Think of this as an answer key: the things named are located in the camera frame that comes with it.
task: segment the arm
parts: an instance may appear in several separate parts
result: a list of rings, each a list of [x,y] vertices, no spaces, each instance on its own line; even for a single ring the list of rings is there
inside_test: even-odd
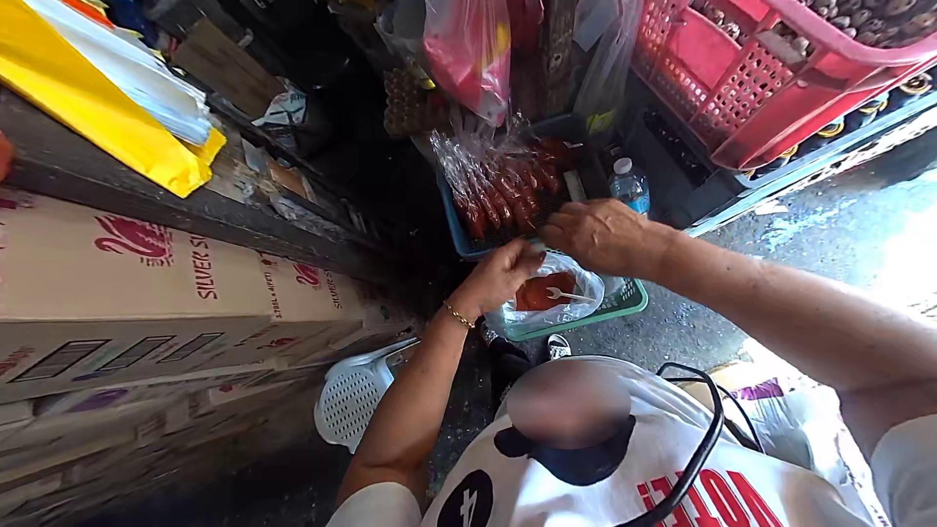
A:
[[[568,203],[541,238],[586,268],[649,279],[718,311],[836,389],[867,456],[890,428],[937,414],[937,325],[924,317],[690,238],[617,200]]]
[[[543,254],[516,239],[479,263],[449,297],[469,320],[496,309],[543,262]],[[433,451],[468,329],[446,308],[437,311],[364,431],[338,490],[338,507],[356,491],[384,481],[404,485],[423,504],[424,462]]]

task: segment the water bottle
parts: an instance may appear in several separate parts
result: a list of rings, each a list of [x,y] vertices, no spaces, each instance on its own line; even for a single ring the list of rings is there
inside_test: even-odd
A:
[[[618,159],[612,168],[615,171],[609,182],[612,197],[621,200],[635,212],[647,215],[650,210],[647,179],[638,172],[630,158]]]

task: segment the black cable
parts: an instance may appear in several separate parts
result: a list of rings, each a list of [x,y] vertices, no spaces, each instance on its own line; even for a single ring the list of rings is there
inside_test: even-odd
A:
[[[667,381],[668,383],[705,383],[706,382],[705,380],[700,379],[699,377],[664,377],[663,379]],[[751,423],[751,419],[749,419],[749,415],[745,413],[745,409],[742,408],[742,405],[738,402],[738,399],[736,399],[736,396],[732,395],[732,393],[729,392],[729,390],[723,388],[722,386],[718,384],[716,384],[716,387],[719,388],[723,394],[729,396],[729,399],[731,399],[732,402],[736,404],[736,408],[738,408],[738,410],[742,413],[742,417],[745,418],[745,424],[749,426],[749,432],[751,432],[751,439],[755,442],[755,446],[757,446],[758,452],[761,452],[762,454],[764,454],[765,448],[761,444],[761,439],[758,438],[758,432],[755,431],[755,426]]]
[[[719,390],[716,388],[716,384],[712,382],[712,379],[709,378],[709,375],[700,369],[677,364],[676,362],[663,363],[663,366],[657,370],[657,374],[661,375],[663,371],[668,368],[685,369],[686,371],[695,373],[709,386],[709,395],[712,396],[713,402],[712,422],[709,423],[709,428],[706,430],[706,434],[703,435],[703,441],[700,442],[699,446],[697,446],[696,450],[693,452],[693,455],[690,456],[686,468],[683,469],[683,474],[677,478],[677,482],[667,496],[651,510],[635,519],[630,519],[621,523],[617,527],[652,527],[670,516],[671,513],[680,506],[680,502],[686,497],[687,492],[690,491],[693,482],[696,480],[696,476],[703,470],[703,463],[706,462],[712,449],[716,446],[716,442],[719,440],[719,435],[722,432],[722,425],[725,421],[725,411],[722,409],[722,398],[719,396]]]

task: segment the hand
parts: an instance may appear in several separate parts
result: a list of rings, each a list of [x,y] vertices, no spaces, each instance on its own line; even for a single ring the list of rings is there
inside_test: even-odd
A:
[[[564,204],[539,235],[590,271],[653,281],[679,231],[605,199]]]
[[[540,268],[545,252],[521,238],[488,254],[449,297],[449,305],[469,320],[494,311]]]

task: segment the gold bracelet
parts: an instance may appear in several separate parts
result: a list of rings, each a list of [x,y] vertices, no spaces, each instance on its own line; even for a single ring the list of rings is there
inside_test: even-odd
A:
[[[467,327],[468,329],[475,329],[475,323],[463,317],[461,314],[459,314],[458,311],[453,309],[452,305],[449,304],[448,300],[444,300],[442,302],[442,305],[445,306],[446,309],[449,310],[449,313],[452,314],[459,322],[461,322],[463,326]]]

